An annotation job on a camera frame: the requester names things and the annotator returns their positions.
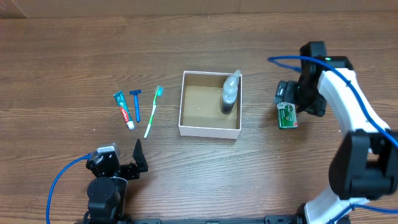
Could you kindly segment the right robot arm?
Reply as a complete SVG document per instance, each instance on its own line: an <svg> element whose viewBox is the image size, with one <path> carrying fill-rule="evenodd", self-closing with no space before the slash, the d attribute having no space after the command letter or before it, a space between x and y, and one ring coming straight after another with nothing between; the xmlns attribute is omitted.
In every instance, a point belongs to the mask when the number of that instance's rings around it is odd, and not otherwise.
<svg viewBox="0 0 398 224"><path fill-rule="evenodd" d="M355 208L397 190L397 132L372 109L347 57L286 56L297 59L297 83L280 82L275 100L309 109L325 99L338 120L343 141L333 158L326 189L285 223L349 223Z"/></svg>

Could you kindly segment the clear bottle with dark liquid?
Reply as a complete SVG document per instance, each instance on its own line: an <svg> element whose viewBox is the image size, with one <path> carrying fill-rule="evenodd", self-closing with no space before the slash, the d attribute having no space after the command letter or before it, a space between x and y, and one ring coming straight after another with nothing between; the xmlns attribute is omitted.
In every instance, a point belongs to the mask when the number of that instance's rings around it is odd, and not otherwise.
<svg viewBox="0 0 398 224"><path fill-rule="evenodd" d="M221 96L221 112L230 114L238 95L240 70L236 70L230 75L223 84L223 92Z"/></svg>

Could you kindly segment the green soap packet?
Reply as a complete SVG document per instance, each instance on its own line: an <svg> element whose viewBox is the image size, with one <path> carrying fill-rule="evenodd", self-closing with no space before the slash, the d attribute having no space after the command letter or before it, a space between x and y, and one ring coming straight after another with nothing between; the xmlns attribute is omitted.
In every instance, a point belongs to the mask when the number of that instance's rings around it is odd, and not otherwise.
<svg viewBox="0 0 398 224"><path fill-rule="evenodd" d="M280 102L276 106L279 129L294 129L298 127L295 105Z"/></svg>

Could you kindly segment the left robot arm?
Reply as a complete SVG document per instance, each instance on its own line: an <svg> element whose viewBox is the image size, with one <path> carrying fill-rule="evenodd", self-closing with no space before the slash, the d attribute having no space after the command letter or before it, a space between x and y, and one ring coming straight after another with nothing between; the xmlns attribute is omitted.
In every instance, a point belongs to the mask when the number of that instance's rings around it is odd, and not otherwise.
<svg viewBox="0 0 398 224"><path fill-rule="evenodd" d="M124 212L127 185L148 171L141 141L134 146L135 162L120 164L120 151L115 143L97 148L90 154L86 168L95 179L87 187L88 211L84 223L132 223L132 216Z"/></svg>

